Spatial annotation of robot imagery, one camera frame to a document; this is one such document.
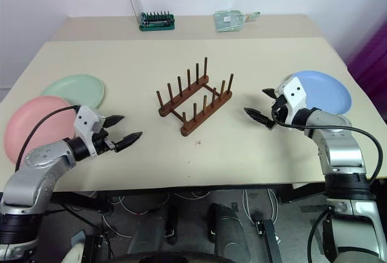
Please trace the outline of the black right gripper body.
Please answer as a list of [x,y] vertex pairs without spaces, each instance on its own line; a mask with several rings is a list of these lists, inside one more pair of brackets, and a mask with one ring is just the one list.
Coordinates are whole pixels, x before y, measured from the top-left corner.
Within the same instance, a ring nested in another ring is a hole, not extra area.
[[287,99],[281,94],[272,106],[272,118],[276,123],[286,124],[287,116]]

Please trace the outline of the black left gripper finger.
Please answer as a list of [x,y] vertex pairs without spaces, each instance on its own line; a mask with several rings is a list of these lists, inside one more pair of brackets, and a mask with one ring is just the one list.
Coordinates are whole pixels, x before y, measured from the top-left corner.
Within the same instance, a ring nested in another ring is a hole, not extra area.
[[105,118],[104,128],[110,128],[125,118],[124,115],[111,115]]
[[114,143],[115,145],[114,151],[118,153],[130,147],[141,137],[142,134],[143,134],[142,132],[135,132],[123,137],[120,141]]

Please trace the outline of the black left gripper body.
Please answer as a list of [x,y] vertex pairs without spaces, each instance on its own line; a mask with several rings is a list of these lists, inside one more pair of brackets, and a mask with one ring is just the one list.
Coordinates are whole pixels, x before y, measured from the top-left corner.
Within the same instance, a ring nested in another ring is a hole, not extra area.
[[93,133],[92,143],[97,155],[116,150],[115,143],[109,139],[108,135],[109,133],[104,127],[102,127],[99,132]]

